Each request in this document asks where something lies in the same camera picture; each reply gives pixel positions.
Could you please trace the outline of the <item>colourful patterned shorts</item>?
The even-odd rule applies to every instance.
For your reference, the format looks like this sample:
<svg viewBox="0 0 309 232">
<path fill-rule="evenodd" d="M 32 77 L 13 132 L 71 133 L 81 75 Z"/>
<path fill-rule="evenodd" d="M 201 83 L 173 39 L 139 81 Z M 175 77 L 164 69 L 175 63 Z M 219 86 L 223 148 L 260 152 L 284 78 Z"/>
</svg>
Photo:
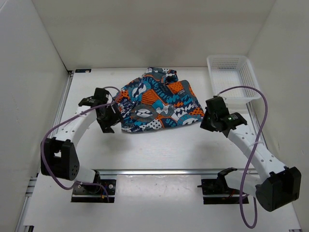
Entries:
<svg viewBox="0 0 309 232">
<path fill-rule="evenodd" d="M 204 110 L 187 80 L 176 70 L 149 67 L 121 88 L 121 129 L 129 133 L 182 127 L 202 121 Z"/>
</svg>

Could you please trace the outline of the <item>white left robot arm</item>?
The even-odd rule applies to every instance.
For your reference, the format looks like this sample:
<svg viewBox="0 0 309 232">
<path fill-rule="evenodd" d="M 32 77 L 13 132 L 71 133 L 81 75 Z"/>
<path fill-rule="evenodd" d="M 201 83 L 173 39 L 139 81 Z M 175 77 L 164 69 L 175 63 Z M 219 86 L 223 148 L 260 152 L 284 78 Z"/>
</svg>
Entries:
<svg viewBox="0 0 309 232">
<path fill-rule="evenodd" d="M 99 173 L 80 165 L 76 147 L 89 128 L 97 122 L 103 133 L 113 133 L 112 127 L 123 118 L 116 101 L 120 93 L 112 96 L 108 87 L 96 88 L 93 96 L 83 98 L 71 118 L 54 126 L 41 142 L 41 173 L 50 176 L 63 189 L 60 179 L 85 187 L 90 193 L 101 188 Z"/>
</svg>

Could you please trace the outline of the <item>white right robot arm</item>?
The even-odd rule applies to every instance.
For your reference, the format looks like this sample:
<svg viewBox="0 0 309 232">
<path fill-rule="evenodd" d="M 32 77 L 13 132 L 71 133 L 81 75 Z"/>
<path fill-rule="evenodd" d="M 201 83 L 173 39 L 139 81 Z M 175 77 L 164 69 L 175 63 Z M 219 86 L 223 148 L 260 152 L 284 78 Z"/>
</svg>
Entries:
<svg viewBox="0 0 309 232">
<path fill-rule="evenodd" d="M 272 212 L 299 198 L 301 172 L 287 167 L 261 142 L 243 116 L 230 113 L 223 98 L 215 96 L 206 100 L 206 112 L 200 127 L 211 132 L 221 132 L 236 145 L 258 173 L 247 175 L 236 168 L 227 168 L 217 174 L 214 189 L 228 193 L 242 189 L 252 195 L 268 212 Z"/>
</svg>

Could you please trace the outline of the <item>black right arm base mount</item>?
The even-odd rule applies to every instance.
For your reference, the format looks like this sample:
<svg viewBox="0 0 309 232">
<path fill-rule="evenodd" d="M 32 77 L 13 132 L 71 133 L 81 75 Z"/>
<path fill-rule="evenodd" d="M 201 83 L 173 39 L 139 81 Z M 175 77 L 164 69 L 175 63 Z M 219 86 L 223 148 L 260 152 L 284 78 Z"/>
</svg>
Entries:
<svg viewBox="0 0 309 232">
<path fill-rule="evenodd" d="M 239 190 L 223 189 L 216 179 L 201 179 L 201 184 L 197 187 L 202 189 L 204 205 L 239 204 Z"/>
</svg>

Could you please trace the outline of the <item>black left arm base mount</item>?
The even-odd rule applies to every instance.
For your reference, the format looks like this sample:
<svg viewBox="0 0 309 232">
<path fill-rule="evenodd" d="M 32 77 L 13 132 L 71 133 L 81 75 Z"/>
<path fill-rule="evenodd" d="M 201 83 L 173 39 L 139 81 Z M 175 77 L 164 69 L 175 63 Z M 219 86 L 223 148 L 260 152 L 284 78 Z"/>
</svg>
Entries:
<svg viewBox="0 0 309 232">
<path fill-rule="evenodd" d="M 102 186 L 81 185 L 73 188 L 71 195 L 72 203 L 114 203 L 116 192 L 116 179 L 101 177 Z"/>
</svg>

